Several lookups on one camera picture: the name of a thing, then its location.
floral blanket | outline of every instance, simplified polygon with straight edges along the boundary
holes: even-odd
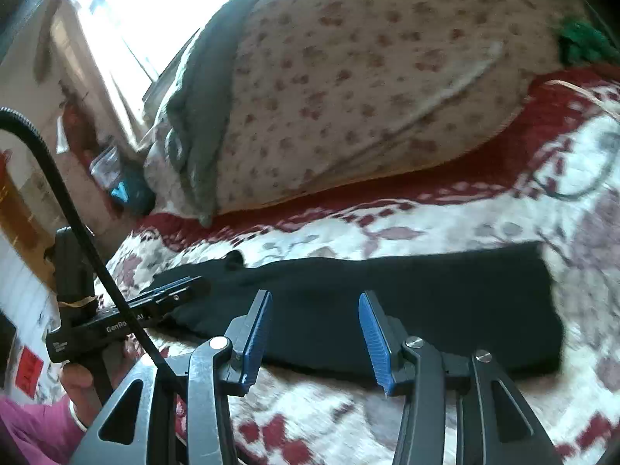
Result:
[[[588,71],[560,78],[620,108],[619,86]],[[595,181],[617,144],[618,123],[561,85],[534,82],[513,124],[478,150],[437,168],[231,214],[203,229],[169,212],[148,217],[108,264],[127,296],[155,273],[243,252],[246,264],[303,257],[359,260],[462,251],[538,239],[565,325],[563,363],[520,382],[566,464],[590,465],[620,429],[620,168]],[[103,295],[103,288],[97,283]],[[165,353],[188,344],[151,335]],[[237,445],[265,464],[389,464],[403,400],[380,389],[263,367],[244,399],[231,397]],[[444,463],[455,462],[448,399]],[[184,435],[185,408],[177,430]]]

gray cloth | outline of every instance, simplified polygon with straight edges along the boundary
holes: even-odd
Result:
[[[183,55],[165,106],[172,127],[165,156],[205,227],[216,213],[217,163],[232,105],[237,45],[256,2],[230,0],[200,30]]]

red label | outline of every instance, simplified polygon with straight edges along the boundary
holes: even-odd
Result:
[[[22,357],[19,359],[19,366],[17,367],[15,386],[31,399],[35,398],[36,384],[42,369],[43,360],[24,346]]]

hand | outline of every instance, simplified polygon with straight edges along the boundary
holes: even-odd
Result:
[[[125,343],[123,345],[123,360],[119,369],[112,373],[111,382],[114,389],[117,388],[135,362],[135,356]],[[68,363],[63,366],[60,372],[60,383],[73,401],[77,419],[85,427],[90,427],[101,410],[101,404],[98,403],[98,400],[94,400],[95,391],[90,371],[83,365]]]

metal bolt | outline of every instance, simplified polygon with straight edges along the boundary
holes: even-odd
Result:
[[[418,348],[421,348],[424,346],[424,339],[422,339],[421,337],[417,337],[416,335],[410,335],[409,337],[407,337],[405,344],[409,348],[413,348],[417,350]]]
[[[223,335],[218,335],[218,337],[214,337],[209,341],[209,346],[214,350],[222,350],[228,346],[228,339]]]
[[[489,363],[493,359],[493,356],[486,350],[477,350],[475,359],[478,360],[478,362]]]

